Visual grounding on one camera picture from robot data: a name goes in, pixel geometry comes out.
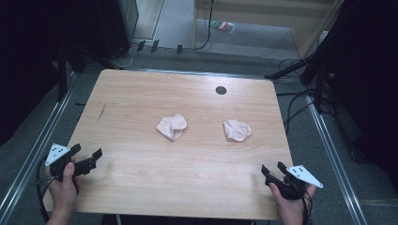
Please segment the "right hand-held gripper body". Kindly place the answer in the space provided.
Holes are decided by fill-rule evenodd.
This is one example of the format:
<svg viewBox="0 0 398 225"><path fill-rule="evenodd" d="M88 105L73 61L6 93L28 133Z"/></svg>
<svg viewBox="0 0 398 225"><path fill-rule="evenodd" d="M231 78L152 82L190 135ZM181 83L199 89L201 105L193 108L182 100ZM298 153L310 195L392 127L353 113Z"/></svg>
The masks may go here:
<svg viewBox="0 0 398 225"><path fill-rule="evenodd" d="M303 165L287 167L286 170L287 173L284 173L283 181L271 174L270 178L266 178L265 185L275 184L287 200L302 199L307 185L313 185L317 188L324 187Z"/></svg>

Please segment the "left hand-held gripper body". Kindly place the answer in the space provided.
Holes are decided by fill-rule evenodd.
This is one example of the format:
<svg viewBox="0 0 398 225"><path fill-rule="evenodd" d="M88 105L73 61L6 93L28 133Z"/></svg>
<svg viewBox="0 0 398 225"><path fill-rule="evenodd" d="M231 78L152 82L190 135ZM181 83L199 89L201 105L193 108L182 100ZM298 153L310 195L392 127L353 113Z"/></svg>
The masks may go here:
<svg viewBox="0 0 398 225"><path fill-rule="evenodd" d="M70 148L54 143L45 161L45 165L50 167L51 176L57 181L63 181L65 167L72 158L68 157ZM96 160L91 157L74 163L74 174L72 177L89 174L96 168Z"/></svg>

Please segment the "pale pink sock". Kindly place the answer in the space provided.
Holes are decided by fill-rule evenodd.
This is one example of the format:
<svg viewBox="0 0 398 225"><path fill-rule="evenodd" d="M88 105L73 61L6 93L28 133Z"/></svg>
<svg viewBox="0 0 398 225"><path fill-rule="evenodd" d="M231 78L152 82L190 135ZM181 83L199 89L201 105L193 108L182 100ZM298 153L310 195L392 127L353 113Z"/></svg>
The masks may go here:
<svg viewBox="0 0 398 225"><path fill-rule="evenodd" d="M157 130L173 142L183 134L187 126L185 117L182 114L176 114L171 117L163 117L157 124Z"/></svg>
<svg viewBox="0 0 398 225"><path fill-rule="evenodd" d="M236 119L222 122L225 138L229 142L242 143L252 134L252 129L244 122Z"/></svg>

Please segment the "person's right hand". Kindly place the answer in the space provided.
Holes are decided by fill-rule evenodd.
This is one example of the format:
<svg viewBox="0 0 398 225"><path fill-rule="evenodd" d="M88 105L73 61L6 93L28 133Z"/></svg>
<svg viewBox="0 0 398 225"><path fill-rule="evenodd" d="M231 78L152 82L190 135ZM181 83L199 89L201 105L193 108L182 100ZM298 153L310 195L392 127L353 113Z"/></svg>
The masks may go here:
<svg viewBox="0 0 398 225"><path fill-rule="evenodd" d="M307 225L309 214L313 208L312 199L316 192L316 186L307 186L304 199L296 201L285 199L279 188L273 183L269 184L269 188L278 205L278 213L283 225Z"/></svg>

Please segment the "person's left hand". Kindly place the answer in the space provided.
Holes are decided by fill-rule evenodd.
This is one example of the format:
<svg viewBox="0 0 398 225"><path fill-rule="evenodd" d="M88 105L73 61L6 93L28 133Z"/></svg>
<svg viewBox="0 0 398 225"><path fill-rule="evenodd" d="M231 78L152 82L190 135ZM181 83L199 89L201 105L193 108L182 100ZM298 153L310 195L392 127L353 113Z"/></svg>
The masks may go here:
<svg viewBox="0 0 398 225"><path fill-rule="evenodd" d="M74 163L69 162L64 170L63 181L53 181L49 185L54 206L51 216L71 218L72 221L77 207L78 193L82 186L78 177L72 177L74 170Z"/></svg>

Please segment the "black metal stand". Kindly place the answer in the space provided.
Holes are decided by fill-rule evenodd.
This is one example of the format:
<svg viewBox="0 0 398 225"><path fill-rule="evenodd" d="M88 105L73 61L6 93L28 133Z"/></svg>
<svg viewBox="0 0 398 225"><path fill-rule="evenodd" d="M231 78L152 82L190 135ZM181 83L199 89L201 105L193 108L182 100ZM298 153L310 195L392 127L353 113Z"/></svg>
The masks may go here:
<svg viewBox="0 0 398 225"><path fill-rule="evenodd" d="M66 57L64 53L64 43L60 42L58 47L58 97L57 100L61 101L68 90L68 78L66 71Z"/></svg>

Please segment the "black tripod stand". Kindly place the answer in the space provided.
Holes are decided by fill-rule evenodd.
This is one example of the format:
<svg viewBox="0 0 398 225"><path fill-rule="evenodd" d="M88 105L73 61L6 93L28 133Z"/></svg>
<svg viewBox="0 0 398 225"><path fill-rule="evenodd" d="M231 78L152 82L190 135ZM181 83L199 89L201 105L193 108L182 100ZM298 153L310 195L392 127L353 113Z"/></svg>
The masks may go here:
<svg viewBox="0 0 398 225"><path fill-rule="evenodd" d="M293 64L290 67L266 76L266 79L276 80L290 72L296 71L299 68L306 67L299 79L304 85L307 85L311 83L313 79L316 79L314 106L319 113L322 112L321 101L327 68L331 62L332 52L338 45L338 38L342 35L344 20L347 15L345 0L339 1L340 3L332 11L333 23L329 32L312 53L308 57L300 59L296 64Z"/></svg>

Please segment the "dark cabinet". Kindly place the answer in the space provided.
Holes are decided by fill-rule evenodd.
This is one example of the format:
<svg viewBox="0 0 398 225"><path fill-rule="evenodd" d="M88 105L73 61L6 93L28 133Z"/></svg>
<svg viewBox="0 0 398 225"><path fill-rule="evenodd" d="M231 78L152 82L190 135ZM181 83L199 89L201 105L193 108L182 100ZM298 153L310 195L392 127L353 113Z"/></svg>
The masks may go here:
<svg viewBox="0 0 398 225"><path fill-rule="evenodd" d="M97 0L104 56L116 58L130 48L139 19L136 0Z"/></svg>

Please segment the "colourful packet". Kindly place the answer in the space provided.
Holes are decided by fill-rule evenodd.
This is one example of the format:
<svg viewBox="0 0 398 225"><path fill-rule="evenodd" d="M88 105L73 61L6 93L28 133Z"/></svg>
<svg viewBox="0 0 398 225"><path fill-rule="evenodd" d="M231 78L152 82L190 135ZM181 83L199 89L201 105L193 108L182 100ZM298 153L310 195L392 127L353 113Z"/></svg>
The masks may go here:
<svg viewBox="0 0 398 225"><path fill-rule="evenodd" d="M231 22L225 22L225 21L211 21L210 26L221 30L223 32L227 32L229 34L234 34L236 31L236 27L233 23Z"/></svg>

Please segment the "metal floor rail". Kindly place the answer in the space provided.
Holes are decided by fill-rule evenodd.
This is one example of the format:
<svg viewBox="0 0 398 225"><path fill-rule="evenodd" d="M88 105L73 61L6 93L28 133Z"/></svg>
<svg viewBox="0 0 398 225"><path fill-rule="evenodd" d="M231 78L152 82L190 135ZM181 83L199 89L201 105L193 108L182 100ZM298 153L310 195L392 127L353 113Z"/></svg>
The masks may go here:
<svg viewBox="0 0 398 225"><path fill-rule="evenodd" d="M344 202L347 206L348 212L353 220L354 225L369 225L360 205L360 201L357 197L356 191L353 189L349 177L345 172L344 165L340 160L334 142L330 137L329 130L323 116L317 112L314 106L314 100L311 97L306 97L305 99L309 104L312 118L328 155L329 163L337 179L337 183L342 192Z"/></svg>
<svg viewBox="0 0 398 225"><path fill-rule="evenodd" d="M7 225L78 78L75 72L71 72L67 76L67 93L56 100L52 99L55 91L51 91L26 117L11 139L0 146L0 225Z"/></svg>

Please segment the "light wooden frame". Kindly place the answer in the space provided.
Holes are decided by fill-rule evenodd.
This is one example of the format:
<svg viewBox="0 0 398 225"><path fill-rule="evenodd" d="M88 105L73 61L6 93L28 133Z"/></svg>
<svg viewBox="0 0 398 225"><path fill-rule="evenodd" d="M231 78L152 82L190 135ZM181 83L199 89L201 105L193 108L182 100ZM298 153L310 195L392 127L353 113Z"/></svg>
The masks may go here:
<svg viewBox="0 0 398 225"><path fill-rule="evenodd" d="M332 27L344 0L193 0L192 43L198 19L263 24L290 29L300 58L311 54Z"/></svg>

